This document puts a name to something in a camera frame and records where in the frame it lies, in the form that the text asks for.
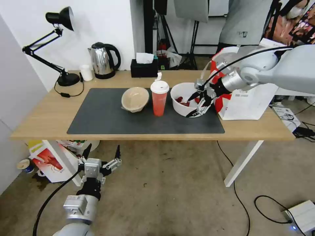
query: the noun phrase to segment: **red food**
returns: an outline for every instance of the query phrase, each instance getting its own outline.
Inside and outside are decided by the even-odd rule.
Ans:
[[[178,97],[175,100],[176,100],[176,102],[180,103],[183,100],[183,97]]]
[[[199,103],[200,103],[200,97],[196,97],[196,98],[195,98],[195,102],[196,102],[197,104],[199,104]]]
[[[189,107],[190,102],[189,102],[189,101],[187,101],[186,103],[180,103],[180,104],[182,104],[182,105],[184,105],[184,106],[186,106],[186,107]]]

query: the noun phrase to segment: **stainless steel kettle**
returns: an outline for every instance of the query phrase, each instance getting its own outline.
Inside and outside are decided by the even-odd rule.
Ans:
[[[118,70],[121,63],[119,51],[115,46],[97,42],[88,48],[88,51],[96,78],[109,79],[115,75],[115,71]],[[116,65],[114,65],[110,51],[114,51],[117,56],[118,62]]]

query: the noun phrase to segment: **lamp arm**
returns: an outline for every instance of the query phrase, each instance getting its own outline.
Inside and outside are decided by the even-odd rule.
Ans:
[[[50,36],[50,35],[52,35],[52,34],[54,34],[54,33],[56,33],[58,36],[56,36],[55,38],[49,40],[49,41],[46,42],[46,43],[41,44],[40,46],[36,47],[35,49],[32,49],[32,47],[34,47],[34,45],[35,45],[36,43],[42,41],[43,39],[47,38],[48,36]],[[22,51],[23,51],[25,54],[27,54],[27,55],[29,55],[29,56],[35,58],[35,59],[38,60],[38,61],[40,61],[41,63],[44,63],[45,65],[49,66],[50,68],[52,68],[52,69],[58,71],[59,73],[64,74],[64,73],[66,73],[64,68],[61,68],[61,67],[59,67],[59,66],[57,66],[57,65],[55,65],[55,64],[53,64],[53,63],[50,63],[49,61],[46,61],[45,59],[41,58],[40,56],[35,55],[35,51],[36,51],[36,50],[38,50],[38,49],[40,49],[40,48],[46,46],[47,44],[51,43],[52,41],[56,40],[57,38],[59,38],[59,37],[61,37],[61,36],[62,36],[62,29],[56,27],[56,28],[55,28],[52,32],[50,32],[49,34],[47,34],[47,35],[45,35],[44,37],[42,37],[42,38],[36,40],[36,41],[33,42],[32,44],[23,47]]]

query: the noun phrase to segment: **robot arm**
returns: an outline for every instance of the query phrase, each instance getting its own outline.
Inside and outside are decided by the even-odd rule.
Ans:
[[[315,45],[302,45],[290,51],[275,49],[242,60],[239,69],[234,69],[219,79],[217,85],[210,87],[216,97],[266,83],[283,89],[315,93],[314,63]]]
[[[95,219],[97,203],[101,199],[101,185],[105,183],[105,176],[110,175],[121,165],[120,147],[118,145],[115,157],[110,162],[95,158],[85,160],[84,157],[81,160],[79,169],[84,170],[85,174],[82,177],[83,187],[76,195],[67,196],[63,208],[67,212],[69,224],[53,236],[94,236],[90,231],[90,225]]]

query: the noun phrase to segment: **lamp shade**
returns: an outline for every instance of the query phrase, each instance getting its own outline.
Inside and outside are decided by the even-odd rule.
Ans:
[[[46,20],[51,24],[61,24],[69,30],[73,30],[73,13],[71,7],[65,7],[59,13],[46,13]]]

